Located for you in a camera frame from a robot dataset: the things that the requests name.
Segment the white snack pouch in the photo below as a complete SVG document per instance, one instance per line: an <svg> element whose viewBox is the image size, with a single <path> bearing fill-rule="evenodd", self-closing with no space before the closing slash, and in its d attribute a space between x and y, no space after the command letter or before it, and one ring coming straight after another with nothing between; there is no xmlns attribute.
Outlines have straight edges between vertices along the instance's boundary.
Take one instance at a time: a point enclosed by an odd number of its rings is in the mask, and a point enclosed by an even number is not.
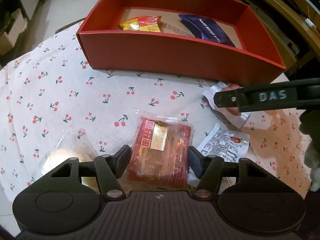
<svg viewBox="0 0 320 240"><path fill-rule="evenodd" d="M223 131L220 124L216 124L197 147L197 150L205 157L215 155L226 162L237 163L240 158L245 157L249 143L249 134L230 130Z"/></svg>

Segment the clear packaged white bun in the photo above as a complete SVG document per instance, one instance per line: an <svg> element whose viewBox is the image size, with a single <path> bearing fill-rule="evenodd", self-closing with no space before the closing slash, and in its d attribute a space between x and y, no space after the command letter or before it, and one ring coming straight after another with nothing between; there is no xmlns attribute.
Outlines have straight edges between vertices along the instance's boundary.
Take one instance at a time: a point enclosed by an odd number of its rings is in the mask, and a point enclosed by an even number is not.
<svg viewBox="0 0 320 240"><path fill-rule="evenodd" d="M88 162L93 161L98 155L86 131L84 129L76 131L70 127L57 145L41 158L33 175L35 179L39 179L69 158L78 158L80 162Z"/></svg>

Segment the red pastry packet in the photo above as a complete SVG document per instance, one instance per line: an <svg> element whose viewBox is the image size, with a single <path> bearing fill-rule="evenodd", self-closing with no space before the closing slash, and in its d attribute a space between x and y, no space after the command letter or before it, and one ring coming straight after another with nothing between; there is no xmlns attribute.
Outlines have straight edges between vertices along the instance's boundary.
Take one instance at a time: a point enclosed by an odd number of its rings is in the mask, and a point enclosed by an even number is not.
<svg viewBox="0 0 320 240"><path fill-rule="evenodd" d="M188 187L188 147L193 126L175 116L136 110L138 127L127 178L164 189Z"/></svg>

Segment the sausage packet white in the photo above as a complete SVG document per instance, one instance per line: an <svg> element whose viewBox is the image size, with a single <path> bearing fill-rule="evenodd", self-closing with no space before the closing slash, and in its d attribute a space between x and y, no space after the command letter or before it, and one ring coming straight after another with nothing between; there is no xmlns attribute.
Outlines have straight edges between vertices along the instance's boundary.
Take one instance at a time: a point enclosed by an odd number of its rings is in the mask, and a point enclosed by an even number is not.
<svg viewBox="0 0 320 240"><path fill-rule="evenodd" d="M210 107L212 107L213 110L223 114L231 124L233 124L235 127L240 129L244 125L246 120L249 118L251 112L241 113L241 115L233 115L226 108L219 108L214 103L214 95L217 92L220 92L223 88L226 88L229 86L230 84L219 81L219 82L216 82L212 87L209 87L207 90L205 90L202 93L202 95L207 99Z"/></svg>

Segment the cherry print tablecloth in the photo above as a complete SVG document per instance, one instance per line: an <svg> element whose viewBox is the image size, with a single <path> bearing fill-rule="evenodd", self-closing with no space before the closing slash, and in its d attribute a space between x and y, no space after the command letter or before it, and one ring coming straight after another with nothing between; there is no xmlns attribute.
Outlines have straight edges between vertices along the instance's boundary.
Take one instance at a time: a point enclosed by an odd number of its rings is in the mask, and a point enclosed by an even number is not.
<svg viewBox="0 0 320 240"><path fill-rule="evenodd" d="M35 181L34 171L66 132L99 154L130 144L141 115L178 118L193 126L198 146L220 123L203 92L213 81L90 67L74 25L1 70L1 187L12 202Z"/></svg>

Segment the dark blue biscuit packet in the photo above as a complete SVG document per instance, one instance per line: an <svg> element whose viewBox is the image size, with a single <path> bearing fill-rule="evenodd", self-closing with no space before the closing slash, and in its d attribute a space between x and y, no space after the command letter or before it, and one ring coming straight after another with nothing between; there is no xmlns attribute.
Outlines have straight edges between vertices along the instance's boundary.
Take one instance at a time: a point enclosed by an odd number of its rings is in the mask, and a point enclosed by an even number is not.
<svg viewBox="0 0 320 240"><path fill-rule="evenodd" d="M234 43L214 20L191 14L179 14L178 16L196 38L235 48Z"/></svg>

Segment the red cardboard box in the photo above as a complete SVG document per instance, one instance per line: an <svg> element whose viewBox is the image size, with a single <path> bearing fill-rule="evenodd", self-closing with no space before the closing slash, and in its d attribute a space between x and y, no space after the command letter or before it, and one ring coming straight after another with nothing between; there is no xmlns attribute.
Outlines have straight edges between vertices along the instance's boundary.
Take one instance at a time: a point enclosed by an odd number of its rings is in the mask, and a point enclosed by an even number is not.
<svg viewBox="0 0 320 240"><path fill-rule="evenodd" d="M235 48L192 37L179 14L225 27ZM161 32L121 30L138 16L161 16ZM249 86L270 83L285 64L254 11L236 0L99 0L76 33L94 69L200 77Z"/></svg>

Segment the yellow red candy packet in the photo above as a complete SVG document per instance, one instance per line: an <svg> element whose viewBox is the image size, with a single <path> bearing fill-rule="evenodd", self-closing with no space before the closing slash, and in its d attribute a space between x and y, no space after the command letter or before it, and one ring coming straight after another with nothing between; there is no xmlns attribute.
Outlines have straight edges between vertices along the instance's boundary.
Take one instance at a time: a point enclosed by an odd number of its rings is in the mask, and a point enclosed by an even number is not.
<svg viewBox="0 0 320 240"><path fill-rule="evenodd" d="M160 33L161 16L138 16L119 24L121 30L148 31Z"/></svg>

